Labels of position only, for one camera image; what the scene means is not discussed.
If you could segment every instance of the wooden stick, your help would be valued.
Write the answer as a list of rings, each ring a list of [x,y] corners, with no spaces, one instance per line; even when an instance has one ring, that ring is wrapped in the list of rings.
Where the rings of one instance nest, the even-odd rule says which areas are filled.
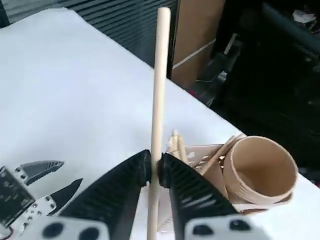
[[[159,205],[159,179],[157,175],[157,161],[162,155],[162,124],[165,97],[165,81],[167,78],[168,45],[170,32],[170,9],[158,9],[155,57],[154,57],[154,88],[153,113],[151,134],[151,183],[148,196],[147,240],[156,240],[158,205]]]
[[[172,155],[177,158],[180,159],[179,157],[179,148],[178,148],[178,132],[176,130],[174,130],[171,134],[172,136],[172,147],[173,147],[173,151],[172,151]]]
[[[208,163],[204,166],[204,168],[201,170],[200,174],[203,176],[208,169],[214,164],[215,161],[217,161],[217,159],[222,156],[223,154],[225,154],[227,151],[230,150],[230,148],[232,147],[231,143],[236,139],[236,136],[232,136],[229,138],[228,141],[226,141],[226,143],[216,152],[216,154],[208,161]]]
[[[178,136],[178,149],[180,153],[180,160],[189,165],[184,139],[180,135]]]

